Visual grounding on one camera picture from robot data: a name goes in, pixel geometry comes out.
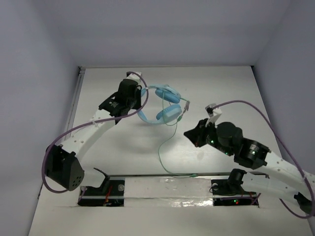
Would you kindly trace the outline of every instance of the blue headphones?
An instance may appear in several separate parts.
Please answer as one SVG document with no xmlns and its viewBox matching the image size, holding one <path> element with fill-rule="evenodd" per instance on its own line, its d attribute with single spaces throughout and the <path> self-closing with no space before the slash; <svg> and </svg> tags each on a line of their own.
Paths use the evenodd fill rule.
<svg viewBox="0 0 315 236">
<path fill-rule="evenodd" d="M 156 89 L 156 95 L 165 101 L 174 103 L 164 110 L 160 111 L 157 116 L 156 120 L 148 120 L 142 111 L 138 112 L 138 116 L 144 122 L 149 124 L 165 124 L 175 120 L 182 114 L 182 108 L 179 105 L 181 95 L 175 89 L 171 88 L 168 85 L 151 85 L 148 89 Z M 141 90 L 141 96 L 143 96 L 146 92 L 146 88 Z"/>
</svg>

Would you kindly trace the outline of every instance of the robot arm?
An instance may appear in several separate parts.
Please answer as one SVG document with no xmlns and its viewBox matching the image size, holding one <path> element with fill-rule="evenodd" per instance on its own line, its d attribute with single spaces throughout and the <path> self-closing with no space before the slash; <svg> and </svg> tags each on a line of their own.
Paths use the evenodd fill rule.
<svg viewBox="0 0 315 236">
<path fill-rule="evenodd" d="M 196 128 L 184 135 L 196 146 L 206 144 L 220 150 L 228 156 L 234 156 L 234 162 L 257 172 L 265 173 L 275 179 L 267 179 L 246 173 L 243 170 L 232 170 L 229 179 L 214 189 L 216 195 L 231 195 L 233 192 L 256 191 L 298 204 L 306 213 L 312 210 L 310 192 L 298 169 L 283 160 L 263 144 L 243 137 L 242 129 L 230 122 L 215 125 L 220 117 L 219 108 L 211 109 L 215 104 L 206 107 L 210 118 L 200 120 Z M 315 177 L 304 172 L 312 189 L 315 188 Z"/>
<path fill-rule="evenodd" d="M 82 127 L 59 145 L 53 145 L 47 155 L 45 175 L 68 191 L 76 189 L 84 178 L 80 162 L 85 153 L 107 130 L 118 124 L 120 117 L 126 116 L 131 109 L 138 110 L 141 107 L 139 84 L 138 76 L 127 74 L 127 78 L 120 82 L 118 91 L 99 105 L 90 119 L 92 125 Z"/>
</svg>

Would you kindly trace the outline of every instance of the headphone ear cup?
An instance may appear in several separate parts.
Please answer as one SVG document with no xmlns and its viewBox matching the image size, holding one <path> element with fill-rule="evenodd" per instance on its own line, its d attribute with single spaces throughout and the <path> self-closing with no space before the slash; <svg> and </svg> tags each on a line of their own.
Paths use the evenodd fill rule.
<svg viewBox="0 0 315 236">
<path fill-rule="evenodd" d="M 164 123 L 169 123 L 175 120 L 177 117 L 179 117 L 181 113 L 182 113 L 181 106 L 178 104 L 175 104 L 160 111 L 157 114 L 156 118 L 157 120 L 161 119 L 162 121 L 164 121 Z"/>
<path fill-rule="evenodd" d="M 163 91 L 162 89 L 159 89 L 159 88 L 156 89 L 156 95 L 162 99 L 163 99 L 163 92 L 164 92 L 164 100 L 165 101 L 175 103 L 175 104 L 178 104 L 181 101 L 181 99 L 178 96 L 171 93 L 170 91 L 167 91 L 167 90 Z"/>
</svg>

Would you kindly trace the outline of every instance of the white table surface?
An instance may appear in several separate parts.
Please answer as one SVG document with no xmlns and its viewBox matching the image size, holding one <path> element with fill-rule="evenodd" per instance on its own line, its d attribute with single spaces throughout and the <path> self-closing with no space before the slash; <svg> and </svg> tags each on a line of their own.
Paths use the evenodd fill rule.
<svg viewBox="0 0 315 236">
<path fill-rule="evenodd" d="M 162 149 L 165 166 L 180 173 L 228 173 L 239 166 L 232 157 L 211 148 L 195 148 L 183 133 L 206 118 L 205 106 L 242 99 L 266 114 L 259 90 L 248 66 L 244 67 L 165 67 L 93 68 L 83 79 L 74 126 L 86 122 L 98 105 L 118 89 L 127 71 L 141 71 L 147 84 L 169 84 L 191 101 L 190 110 L 178 124 L 178 131 Z M 161 99 L 151 90 L 144 108 L 148 118 L 161 110 Z M 267 124 L 251 107 L 232 104 L 221 108 L 219 122 L 241 127 L 245 137 L 255 139 L 280 154 Z M 164 174 L 157 156 L 161 142 L 174 127 L 149 126 L 138 116 L 121 120 L 88 151 L 83 168 L 98 167 L 110 175 Z M 57 185 L 49 181 L 52 187 Z M 277 199 L 261 196 L 261 208 L 237 207 L 79 207 L 78 190 L 52 194 L 43 188 L 31 227 L 31 236 L 53 235 L 304 235 L 311 236 L 306 220 L 291 215 Z"/>
</svg>

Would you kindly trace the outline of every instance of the red wire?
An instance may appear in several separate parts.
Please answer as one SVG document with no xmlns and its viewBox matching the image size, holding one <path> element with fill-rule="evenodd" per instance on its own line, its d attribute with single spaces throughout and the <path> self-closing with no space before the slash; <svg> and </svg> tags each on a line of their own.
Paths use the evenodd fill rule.
<svg viewBox="0 0 315 236">
<path fill-rule="evenodd" d="M 108 193 L 106 194 L 106 197 L 105 197 L 105 203 L 104 204 L 106 204 L 108 202 L 108 196 L 110 195 L 110 192 L 112 191 L 112 188 L 113 188 L 113 186 L 109 187 Z"/>
</svg>

